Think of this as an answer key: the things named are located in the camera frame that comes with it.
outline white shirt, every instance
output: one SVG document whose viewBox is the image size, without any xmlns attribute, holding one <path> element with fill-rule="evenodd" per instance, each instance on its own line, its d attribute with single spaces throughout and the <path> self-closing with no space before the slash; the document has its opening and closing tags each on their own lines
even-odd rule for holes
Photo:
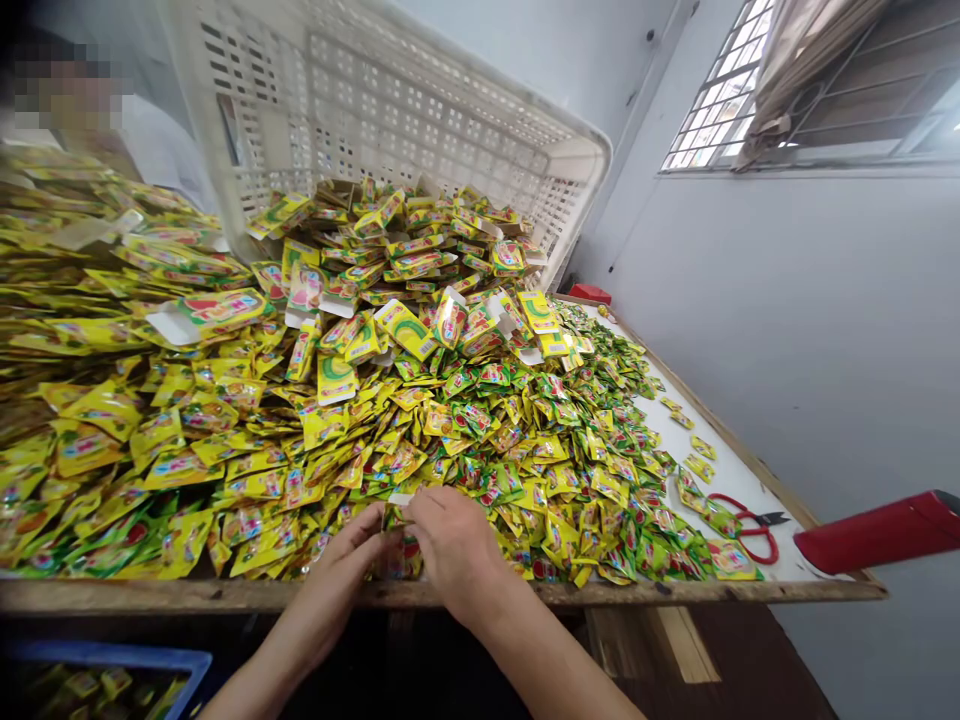
<svg viewBox="0 0 960 720">
<path fill-rule="evenodd" d="M 4 120 L 6 142 L 59 147 L 50 132 L 36 129 L 33 113 L 17 113 L 16 118 L 10 113 Z M 145 183 L 177 191 L 200 212 L 220 214 L 200 148 L 176 120 L 139 95 L 124 95 L 115 130 Z"/>
</svg>

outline scissors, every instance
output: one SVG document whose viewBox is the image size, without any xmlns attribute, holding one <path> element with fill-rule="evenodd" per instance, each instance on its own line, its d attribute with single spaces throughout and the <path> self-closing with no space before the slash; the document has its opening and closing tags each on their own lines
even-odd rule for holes
<svg viewBox="0 0 960 720">
<path fill-rule="evenodd" d="M 750 535 L 766 535 L 767 542 L 770 543 L 770 555 L 768 557 L 758 557 L 750 548 L 746 545 L 743 546 L 743 549 L 747 551 L 747 555 L 755 563 L 760 563 L 761 565 L 773 565 L 780 559 L 780 548 L 777 547 L 777 541 L 774 539 L 773 535 L 770 533 L 770 528 L 774 525 L 781 525 L 785 522 L 789 522 L 790 518 L 784 517 L 782 512 L 774 513 L 764 513 L 763 515 L 755 515 L 754 513 L 747 510 L 746 506 L 740 502 L 737 502 L 732 497 L 723 495 L 722 493 L 711 493 L 707 496 L 710 500 L 723 500 L 726 503 L 733 505 L 735 508 L 740 510 L 737 513 L 737 520 L 753 520 L 757 523 L 755 528 L 744 528 L 740 531 L 738 537 L 747 537 Z"/>
</svg>

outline blue container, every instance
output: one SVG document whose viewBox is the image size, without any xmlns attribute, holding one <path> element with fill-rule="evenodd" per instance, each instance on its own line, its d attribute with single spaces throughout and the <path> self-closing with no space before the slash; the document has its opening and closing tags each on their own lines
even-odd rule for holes
<svg viewBox="0 0 960 720">
<path fill-rule="evenodd" d="M 166 720 L 179 720 L 207 670 L 213 656 L 196 650 L 154 648 L 111 643 L 60 642 L 39 640 L 15 643 L 5 648 L 7 657 L 24 662 L 64 663 L 66 665 L 119 666 L 189 673 L 186 686 L 170 708 Z"/>
</svg>

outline scissor blade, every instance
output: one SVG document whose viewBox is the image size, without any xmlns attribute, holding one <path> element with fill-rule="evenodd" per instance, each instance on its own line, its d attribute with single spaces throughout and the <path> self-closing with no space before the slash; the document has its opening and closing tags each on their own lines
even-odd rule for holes
<svg viewBox="0 0 960 720">
<path fill-rule="evenodd" d="M 761 527 L 771 527 L 772 525 L 782 525 L 785 522 L 789 522 L 790 518 L 784 517 L 782 512 L 775 513 L 764 513 L 763 515 L 757 515 L 757 522 Z"/>
</svg>

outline white wall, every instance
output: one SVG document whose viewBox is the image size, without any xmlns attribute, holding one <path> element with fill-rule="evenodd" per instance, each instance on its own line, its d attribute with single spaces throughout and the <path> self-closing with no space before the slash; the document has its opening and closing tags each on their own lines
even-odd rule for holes
<svg viewBox="0 0 960 720">
<path fill-rule="evenodd" d="M 393 0 L 616 145 L 675 0 Z"/>
<path fill-rule="evenodd" d="M 571 267 L 822 521 L 960 493 L 960 178 L 656 176 L 740 5 L 688 22 Z M 960 555 L 877 574 L 775 613 L 844 720 L 955 716 Z"/>
</svg>

